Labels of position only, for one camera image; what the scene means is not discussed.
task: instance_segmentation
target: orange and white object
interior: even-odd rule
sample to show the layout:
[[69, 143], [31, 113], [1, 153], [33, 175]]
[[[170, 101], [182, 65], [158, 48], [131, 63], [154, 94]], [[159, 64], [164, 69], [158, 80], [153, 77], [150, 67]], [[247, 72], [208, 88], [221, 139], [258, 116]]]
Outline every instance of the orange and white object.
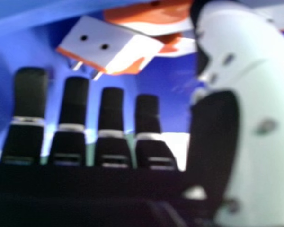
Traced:
[[150, 36], [190, 30], [189, 9], [193, 0], [161, 0], [104, 11], [106, 21]]
[[161, 41], [83, 16], [57, 52], [110, 74], [137, 74], [163, 48]]
[[165, 44], [157, 54], [157, 57], [175, 58], [196, 52], [193, 31], [162, 35], [154, 38]]

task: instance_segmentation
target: metal pin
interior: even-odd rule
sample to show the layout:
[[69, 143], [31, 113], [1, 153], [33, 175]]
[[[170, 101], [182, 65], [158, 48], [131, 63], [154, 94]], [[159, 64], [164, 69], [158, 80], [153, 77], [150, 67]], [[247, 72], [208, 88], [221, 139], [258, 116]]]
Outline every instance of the metal pin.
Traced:
[[97, 81], [102, 76], [102, 74], [103, 74], [103, 72], [93, 70], [93, 72], [91, 73], [91, 79], [93, 81]]
[[78, 71], [78, 69], [80, 69], [82, 65], [83, 65], [83, 62], [82, 62], [82, 61], [77, 61], [75, 64], [73, 64], [73, 65], [71, 66], [71, 69], [72, 69], [73, 71]]

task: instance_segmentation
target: black pad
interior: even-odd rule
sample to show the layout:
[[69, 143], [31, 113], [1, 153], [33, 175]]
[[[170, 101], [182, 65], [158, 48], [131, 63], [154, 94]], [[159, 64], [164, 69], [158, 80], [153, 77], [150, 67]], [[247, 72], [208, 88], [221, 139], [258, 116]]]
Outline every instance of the black pad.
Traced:
[[85, 125], [89, 80], [83, 77], [69, 77], [65, 81], [59, 124]]
[[41, 68], [21, 68], [15, 75], [14, 116], [44, 118], [48, 75]]
[[196, 175], [215, 209], [222, 201], [236, 154], [239, 107], [235, 95], [209, 95], [192, 108], [187, 171]]
[[[113, 159], [103, 156], [124, 156], [122, 159]], [[95, 166], [104, 167], [104, 163], [126, 164], [132, 167], [131, 153], [126, 139], [98, 138], [95, 147]]]
[[[173, 167], [177, 170], [177, 163], [171, 150], [165, 142], [155, 140], [139, 140], [136, 143], [136, 157], [139, 168], [150, 168], [153, 165]], [[151, 157], [170, 158], [170, 162], [150, 160]]]
[[80, 132], [56, 132], [53, 138], [49, 164], [85, 166], [85, 135]]
[[123, 131], [123, 90], [107, 87], [102, 91], [98, 129]]
[[136, 100], [135, 130], [141, 132], [161, 133], [159, 122], [159, 100], [154, 95], [139, 95]]
[[43, 127], [11, 125], [2, 151], [1, 163], [39, 164]]

